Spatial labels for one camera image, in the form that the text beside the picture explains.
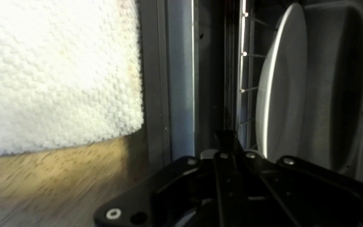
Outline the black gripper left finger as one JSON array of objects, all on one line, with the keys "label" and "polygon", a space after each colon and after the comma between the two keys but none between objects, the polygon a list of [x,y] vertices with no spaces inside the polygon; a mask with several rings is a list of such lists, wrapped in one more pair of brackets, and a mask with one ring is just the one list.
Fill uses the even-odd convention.
[{"label": "black gripper left finger", "polygon": [[93,213],[93,227],[169,227],[217,200],[221,168],[216,161],[221,154],[231,157],[240,141],[231,130],[217,131],[214,137],[217,149],[209,157],[178,157],[101,204]]}]

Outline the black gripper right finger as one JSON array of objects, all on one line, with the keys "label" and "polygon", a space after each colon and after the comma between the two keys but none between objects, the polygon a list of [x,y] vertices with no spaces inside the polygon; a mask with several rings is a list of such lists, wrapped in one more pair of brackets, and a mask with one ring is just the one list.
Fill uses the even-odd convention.
[{"label": "black gripper right finger", "polygon": [[363,183],[291,155],[276,163],[254,151],[235,155],[295,227],[363,227]]}]

